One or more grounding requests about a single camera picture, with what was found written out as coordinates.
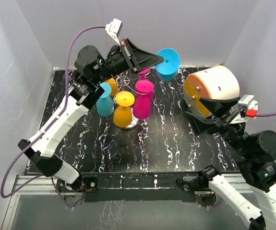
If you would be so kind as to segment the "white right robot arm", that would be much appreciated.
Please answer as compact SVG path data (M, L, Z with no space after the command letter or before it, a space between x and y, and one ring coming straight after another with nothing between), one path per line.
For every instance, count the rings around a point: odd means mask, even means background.
M246 122L258 115L253 95L228 100L200 98L213 118L188 113L195 134L219 133L240 156L237 166L253 191L258 206L244 198L213 165L198 172L192 180L178 179L185 191L210 190L219 195L250 230L276 230L276 132L248 134Z

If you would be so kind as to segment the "pink wine glass front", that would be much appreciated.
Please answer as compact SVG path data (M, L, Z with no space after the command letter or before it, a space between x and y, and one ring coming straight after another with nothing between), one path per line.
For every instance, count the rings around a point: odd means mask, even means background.
M148 94L153 92L154 85L148 80L139 80L136 85L137 98L133 105L133 115L140 119L147 119L151 112L151 102Z

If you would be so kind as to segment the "blue wine glass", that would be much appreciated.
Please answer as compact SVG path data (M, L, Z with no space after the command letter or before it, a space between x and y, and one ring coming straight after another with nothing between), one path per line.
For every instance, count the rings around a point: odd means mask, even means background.
M96 109L99 115L101 116L109 116L114 111L114 104L110 94L112 92L111 86L103 82L100 86L104 89L104 93L100 96L98 101L96 102Z
M163 81L171 81L178 74L180 66L180 56L178 52L172 48L164 48L157 52L161 56L163 62L155 65L157 76Z

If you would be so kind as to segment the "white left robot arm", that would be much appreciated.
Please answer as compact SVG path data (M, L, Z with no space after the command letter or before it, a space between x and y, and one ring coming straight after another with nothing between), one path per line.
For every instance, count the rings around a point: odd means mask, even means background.
M79 191L83 187L83 176L55 154L57 146L103 95L101 83L127 70L138 73L163 61L162 56L138 48L128 38L121 40L120 45L114 45L107 58L103 58L95 46L83 47L74 63L77 69L75 80L60 107L38 133L29 139L21 139L18 147L44 176L54 176L63 180L71 190Z

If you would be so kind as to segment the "orange wine glass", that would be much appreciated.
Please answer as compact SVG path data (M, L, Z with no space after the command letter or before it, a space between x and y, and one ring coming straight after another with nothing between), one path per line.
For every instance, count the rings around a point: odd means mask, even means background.
M115 101L118 107L114 111L113 122L118 127L127 127L132 122L131 106L135 97L131 92L121 91L116 94Z
M110 79L106 80L105 83L109 84L110 87L111 87L110 97L112 97L112 96L114 96L115 94L118 93L119 87L118 87L118 84L117 84L117 82L114 78L110 78Z

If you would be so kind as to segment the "pink wine glass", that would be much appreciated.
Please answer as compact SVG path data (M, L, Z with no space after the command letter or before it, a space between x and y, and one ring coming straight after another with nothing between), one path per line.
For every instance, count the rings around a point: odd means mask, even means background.
M150 68L147 68L141 72L138 73L139 81L145 81L147 80L146 76L150 73Z
M136 85L137 98L133 105L133 115L140 119L147 119L151 112L151 102L148 94L153 92L154 85L148 80L139 80Z

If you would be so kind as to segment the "orange wine glass front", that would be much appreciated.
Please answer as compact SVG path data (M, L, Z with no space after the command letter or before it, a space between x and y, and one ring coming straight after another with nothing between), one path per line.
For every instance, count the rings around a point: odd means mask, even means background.
M118 127L127 127L132 122L131 106L135 97L131 92L121 91L116 94L115 101L118 107L114 111L113 122Z

